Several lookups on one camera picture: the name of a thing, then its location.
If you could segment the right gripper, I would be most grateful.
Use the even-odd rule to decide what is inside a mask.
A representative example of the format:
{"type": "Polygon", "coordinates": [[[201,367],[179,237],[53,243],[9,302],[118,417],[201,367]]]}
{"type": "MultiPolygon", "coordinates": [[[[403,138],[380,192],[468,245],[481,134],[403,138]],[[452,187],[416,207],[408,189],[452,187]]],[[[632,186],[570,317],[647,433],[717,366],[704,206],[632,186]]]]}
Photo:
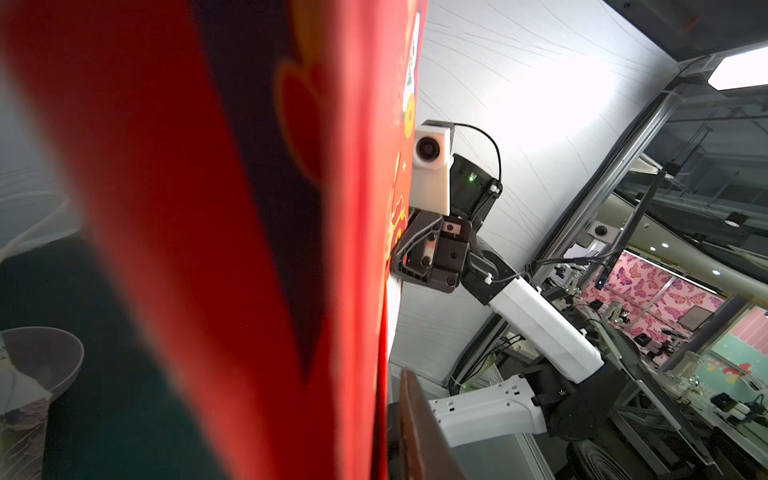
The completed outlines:
{"type": "Polygon", "coordinates": [[[452,293],[460,283],[471,230],[465,218],[411,209],[393,251],[391,274],[406,283],[452,293]]]}

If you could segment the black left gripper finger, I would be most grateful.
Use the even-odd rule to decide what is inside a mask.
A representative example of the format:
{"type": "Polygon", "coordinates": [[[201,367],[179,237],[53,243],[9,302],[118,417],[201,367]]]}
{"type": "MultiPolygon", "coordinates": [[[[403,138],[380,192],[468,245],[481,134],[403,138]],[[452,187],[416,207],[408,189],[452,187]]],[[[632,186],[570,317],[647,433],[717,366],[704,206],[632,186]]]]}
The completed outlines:
{"type": "Polygon", "coordinates": [[[417,376],[404,369],[400,376],[399,445],[404,479],[464,480],[417,376]]]}

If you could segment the red RICH paper bag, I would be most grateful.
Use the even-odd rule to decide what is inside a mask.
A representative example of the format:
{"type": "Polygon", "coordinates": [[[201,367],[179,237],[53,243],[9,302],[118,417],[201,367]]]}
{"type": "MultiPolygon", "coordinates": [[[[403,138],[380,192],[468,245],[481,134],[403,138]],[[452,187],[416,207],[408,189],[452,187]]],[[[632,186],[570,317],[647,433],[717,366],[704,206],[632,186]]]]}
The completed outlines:
{"type": "Polygon", "coordinates": [[[387,475],[423,1],[5,1],[1,56],[235,479],[387,475]]]}

